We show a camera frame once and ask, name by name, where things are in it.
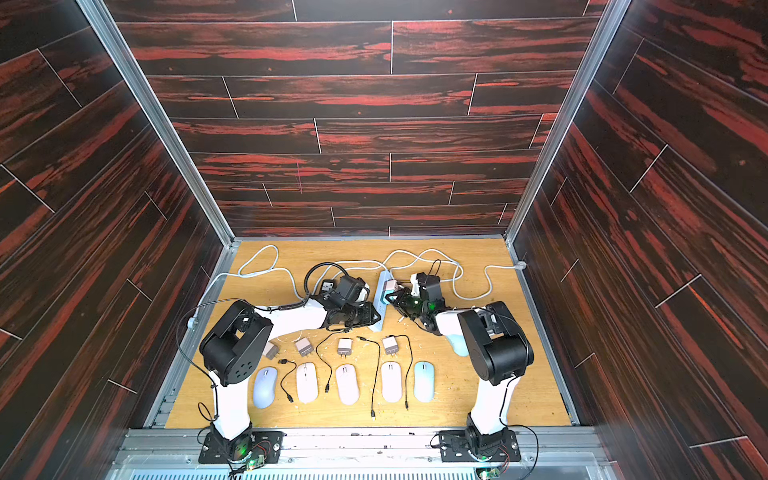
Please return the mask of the pink mouse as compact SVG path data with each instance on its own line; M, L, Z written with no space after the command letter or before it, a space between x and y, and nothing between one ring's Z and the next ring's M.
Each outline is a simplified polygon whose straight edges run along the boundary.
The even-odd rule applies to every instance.
M381 366L382 396L388 403L397 403L403 396L402 370L399 363L388 361Z
M357 372L353 365L343 364L336 369L338 395L344 405L354 405L360 398Z
M315 364L306 362L296 369L296 389L299 401L309 404L318 397L318 378Z

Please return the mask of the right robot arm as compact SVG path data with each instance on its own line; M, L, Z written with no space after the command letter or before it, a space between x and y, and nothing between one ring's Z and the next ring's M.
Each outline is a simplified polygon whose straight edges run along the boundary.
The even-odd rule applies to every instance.
M484 307L449 308L442 299L414 295L408 288L395 290L385 299L400 315L447 338L456 354L470 359L479 385L468 414L466 437L500 442L508 428L514 389L534 362L533 347L506 304L497 301Z

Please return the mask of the pink charger adapter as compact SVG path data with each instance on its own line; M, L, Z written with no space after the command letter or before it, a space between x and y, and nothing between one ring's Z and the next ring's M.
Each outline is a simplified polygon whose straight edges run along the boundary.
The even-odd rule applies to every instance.
M294 346L301 357L306 357L314 352L315 348L307 337L301 337L294 342Z
M269 360L273 360L279 353L279 347L272 343L267 342L263 350L263 356Z

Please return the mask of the white mouse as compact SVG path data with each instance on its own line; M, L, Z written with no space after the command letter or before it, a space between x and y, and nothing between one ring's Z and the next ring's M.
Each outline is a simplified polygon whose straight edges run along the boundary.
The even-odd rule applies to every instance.
M256 373L253 384L253 404L256 408L266 409L274 403L277 374L275 367L265 367Z

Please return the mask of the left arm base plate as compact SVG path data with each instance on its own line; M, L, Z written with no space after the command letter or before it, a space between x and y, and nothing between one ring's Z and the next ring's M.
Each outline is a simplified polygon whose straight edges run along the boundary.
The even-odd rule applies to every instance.
M198 462L230 466L276 464L284 436L282 431L247 429L228 440L212 429L203 441Z

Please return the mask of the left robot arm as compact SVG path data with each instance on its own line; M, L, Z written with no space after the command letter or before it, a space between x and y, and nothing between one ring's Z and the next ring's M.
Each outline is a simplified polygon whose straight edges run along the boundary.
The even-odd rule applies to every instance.
M199 351L215 383L214 431L233 440L251 428L248 414L248 380L257 370L266 344L304 330L321 330L335 324L345 328L368 327L382 319L370 301L340 307L310 299L292 309L255 307L235 301L203 338Z

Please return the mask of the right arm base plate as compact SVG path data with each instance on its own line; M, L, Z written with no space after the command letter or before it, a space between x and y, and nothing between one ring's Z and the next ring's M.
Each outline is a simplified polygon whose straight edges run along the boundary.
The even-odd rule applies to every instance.
M439 451L444 463L492 463L521 461L516 435L509 428L493 434L480 434L475 428L442 430L430 446Z

